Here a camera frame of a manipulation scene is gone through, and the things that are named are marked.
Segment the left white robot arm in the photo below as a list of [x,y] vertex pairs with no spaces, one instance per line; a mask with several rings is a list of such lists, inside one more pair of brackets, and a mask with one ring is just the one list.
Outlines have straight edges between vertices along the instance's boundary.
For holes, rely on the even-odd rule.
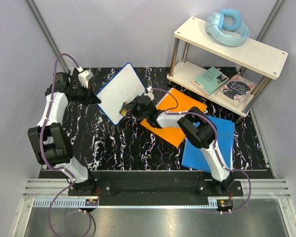
[[55,82],[45,92],[46,106],[36,127],[28,130],[28,137],[39,164],[51,170],[62,171],[71,189],[87,196],[96,191],[96,182],[90,170],[73,155],[73,146],[62,128],[64,112],[70,101],[90,106],[99,104],[89,80],[90,70],[74,69],[71,74],[59,72]]

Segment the yellow wooden eraser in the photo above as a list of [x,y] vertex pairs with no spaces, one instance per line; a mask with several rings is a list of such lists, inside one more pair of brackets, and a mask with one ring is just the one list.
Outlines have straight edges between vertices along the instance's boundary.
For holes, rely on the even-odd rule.
[[128,103],[127,103],[127,102],[124,102],[124,103],[122,104],[121,109],[120,109],[120,114],[121,114],[122,116],[126,116],[127,113],[128,113]]

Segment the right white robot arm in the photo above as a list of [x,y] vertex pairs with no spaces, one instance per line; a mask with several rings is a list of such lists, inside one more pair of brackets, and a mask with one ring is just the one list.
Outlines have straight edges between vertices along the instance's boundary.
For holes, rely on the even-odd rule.
[[180,128],[188,141],[200,149],[211,169],[212,181],[207,193],[226,195],[234,181],[218,146],[218,132],[214,123],[197,107],[183,112],[157,109],[148,96],[136,96],[130,103],[124,102],[120,114],[130,114],[146,119],[153,128]]

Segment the blue framed whiteboard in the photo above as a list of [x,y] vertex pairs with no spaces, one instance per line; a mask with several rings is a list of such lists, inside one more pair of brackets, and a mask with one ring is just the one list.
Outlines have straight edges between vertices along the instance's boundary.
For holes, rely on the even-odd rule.
[[120,114],[123,103],[131,102],[144,93],[145,88],[131,63],[125,64],[96,94],[101,100],[98,107],[117,125],[123,119]]

